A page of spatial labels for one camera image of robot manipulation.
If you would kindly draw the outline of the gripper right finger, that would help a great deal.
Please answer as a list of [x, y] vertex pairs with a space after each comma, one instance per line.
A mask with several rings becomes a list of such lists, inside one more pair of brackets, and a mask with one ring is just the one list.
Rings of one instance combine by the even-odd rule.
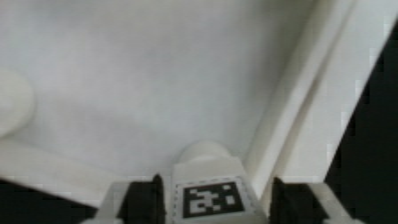
[[325, 183], [286, 183], [273, 178], [270, 224], [364, 224], [352, 217]]

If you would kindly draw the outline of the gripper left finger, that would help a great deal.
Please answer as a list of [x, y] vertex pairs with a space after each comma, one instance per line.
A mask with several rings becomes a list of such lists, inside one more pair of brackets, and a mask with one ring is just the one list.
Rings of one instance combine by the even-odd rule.
[[78, 224], [165, 224], [163, 179], [115, 182], [98, 212]]

